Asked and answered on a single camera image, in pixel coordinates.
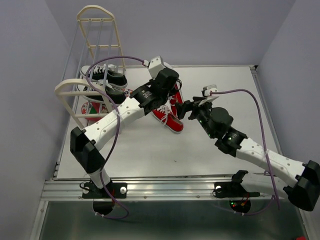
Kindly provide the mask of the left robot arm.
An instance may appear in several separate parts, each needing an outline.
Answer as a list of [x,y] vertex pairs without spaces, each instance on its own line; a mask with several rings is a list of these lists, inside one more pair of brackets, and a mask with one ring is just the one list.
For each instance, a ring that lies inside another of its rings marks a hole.
[[155,79],[135,89],[112,112],[84,129],[75,127],[70,133],[70,152],[94,183],[100,197],[111,193],[111,178],[104,166],[107,159],[100,150],[110,140],[117,141],[120,130],[164,105],[176,93],[179,74],[170,68],[159,71]]

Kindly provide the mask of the cream shoe shelf with metal rods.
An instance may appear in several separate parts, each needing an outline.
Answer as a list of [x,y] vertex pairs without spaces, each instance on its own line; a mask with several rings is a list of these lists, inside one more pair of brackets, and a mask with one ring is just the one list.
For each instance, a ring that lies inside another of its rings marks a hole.
[[96,123],[122,104],[127,89],[125,61],[115,16],[99,5],[87,5],[76,16],[70,53],[78,53],[74,78],[63,73],[54,93],[70,115],[69,129]]

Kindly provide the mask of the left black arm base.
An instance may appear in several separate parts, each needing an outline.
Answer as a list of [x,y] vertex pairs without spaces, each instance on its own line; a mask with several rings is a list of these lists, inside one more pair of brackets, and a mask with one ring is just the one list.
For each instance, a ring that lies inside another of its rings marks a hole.
[[110,182],[104,188],[97,188],[92,181],[81,182],[82,198],[93,200],[93,211],[101,217],[119,219],[120,217],[111,216],[111,212],[116,206],[114,199],[125,199],[127,197],[128,184],[125,182]]

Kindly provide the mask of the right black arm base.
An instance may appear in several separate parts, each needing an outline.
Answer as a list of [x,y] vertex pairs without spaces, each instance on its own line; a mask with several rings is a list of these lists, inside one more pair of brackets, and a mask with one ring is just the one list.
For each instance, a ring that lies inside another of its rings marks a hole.
[[218,199],[229,199],[231,210],[240,214],[248,214],[251,209],[251,198],[257,198],[260,193],[247,191],[242,186],[244,177],[247,177],[247,170],[239,170],[229,181],[218,181],[214,183],[212,195]]

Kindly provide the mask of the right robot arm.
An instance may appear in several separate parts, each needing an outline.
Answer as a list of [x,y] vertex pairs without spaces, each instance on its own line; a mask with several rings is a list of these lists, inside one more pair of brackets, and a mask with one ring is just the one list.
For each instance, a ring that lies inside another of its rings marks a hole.
[[194,97],[192,101],[175,104],[177,116],[197,120],[215,146],[224,154],[247,161],[267,171],[268,175],[238,170],[230,181],[216,182],[213,196],[223,198],[255,198],[260,194],[274,194],[287,198],[304,211],[314,210],[320,197],[320,166],[310,160],[301,162],[264,149],[246,134],[231,126],[233,117],[222,107],[213,107],[211,101]]

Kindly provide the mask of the pink sandal with green strap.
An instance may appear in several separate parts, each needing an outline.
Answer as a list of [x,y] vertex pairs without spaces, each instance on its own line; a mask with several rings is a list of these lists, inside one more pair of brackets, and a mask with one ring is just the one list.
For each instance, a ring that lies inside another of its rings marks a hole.
[[106,105],[99,102],[85,102],[81,106],[81,113],[86,115],[85,119],[89,122],[97,122],[102,119],[104,116],[93,117],[93,115],[106,115],[109,113]]

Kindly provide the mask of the red canvas sneaker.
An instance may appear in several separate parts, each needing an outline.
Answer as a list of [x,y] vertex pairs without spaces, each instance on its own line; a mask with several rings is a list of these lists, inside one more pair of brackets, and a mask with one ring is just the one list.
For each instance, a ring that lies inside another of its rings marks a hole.
[[176,104],[182,104],[184,102],[181,87],[182,82],[179,80],[178,83],[174,85],[174,90],[176,91],[175,94],[169,97],[168,101],[163,107],[165,119],[177,119],[178,110]]
[[154,109],[152,115],[175,134],[180,134],[184,129],[184,124],[173,114],[167,105]]

